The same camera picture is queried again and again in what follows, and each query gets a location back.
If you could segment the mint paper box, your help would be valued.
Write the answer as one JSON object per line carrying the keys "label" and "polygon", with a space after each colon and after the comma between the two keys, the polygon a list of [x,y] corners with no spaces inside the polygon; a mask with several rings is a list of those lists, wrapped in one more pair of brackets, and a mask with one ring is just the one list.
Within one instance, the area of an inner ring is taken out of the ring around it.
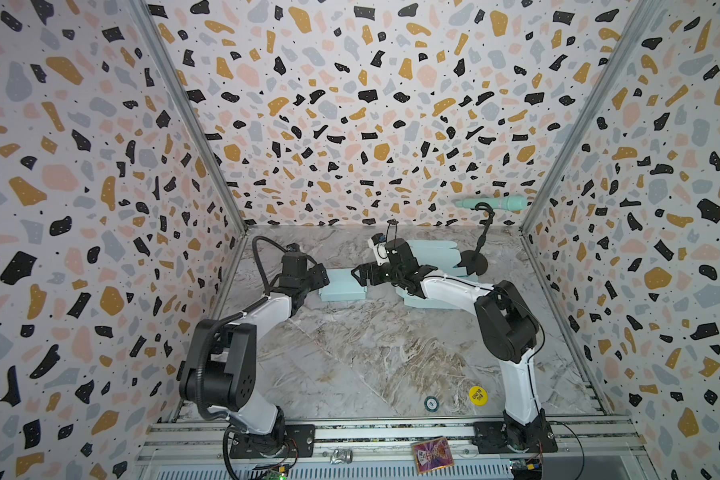
{"label": "mint paper box", "polygon": [[[464,267],[457,266],[461,262],[461,254],[456,242],[450,240],[408,240],[407,243],[420,265],[432,265],[449,276],[465,278],[470,281],[478,280],[476,275],[468,275]],[[456,309],[456,306],[443,301],[409,296],[404,289],[399,287],[395,291],[403,299],[404,305],[407,307],[441,310]]]}
{"label": "mint paper box", "polygon": [[366,299],[367,288],[351,275],[350,269],[328,269],[329,283],[319,290],[323,302],[361,301]]}

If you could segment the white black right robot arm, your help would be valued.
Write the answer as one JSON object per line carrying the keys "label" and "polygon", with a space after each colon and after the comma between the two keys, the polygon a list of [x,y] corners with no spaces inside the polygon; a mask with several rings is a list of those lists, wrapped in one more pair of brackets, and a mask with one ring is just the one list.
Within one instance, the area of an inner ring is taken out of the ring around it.
{"label": "white black right robot arm", "polygon": [[485,347],[500,363],[505,443],[516,452],[539,446],[548,431],[534,370],[541,325],[515,286],[508,281],[478,283],[421,264],[402,238],[389,241],[376,234],[368,246],[375,260],[351,271],[359,285],[389,283],[410,296],[441,301],[475,316]]}

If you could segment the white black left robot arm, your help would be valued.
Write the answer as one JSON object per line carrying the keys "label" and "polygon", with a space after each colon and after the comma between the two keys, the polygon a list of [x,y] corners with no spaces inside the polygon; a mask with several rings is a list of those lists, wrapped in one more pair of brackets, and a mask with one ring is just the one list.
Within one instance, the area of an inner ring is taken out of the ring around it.
{"label": "white black left robot arm", "polygon": [[224,420],[244,434],[279,433],[280,409],[256,390],[257,344],[328,284],[323,264],[304,252],[286,252],[276,285],[268,285],[253,304],[197,324],[179,369],[181,399],[193,403],[206,421]]}

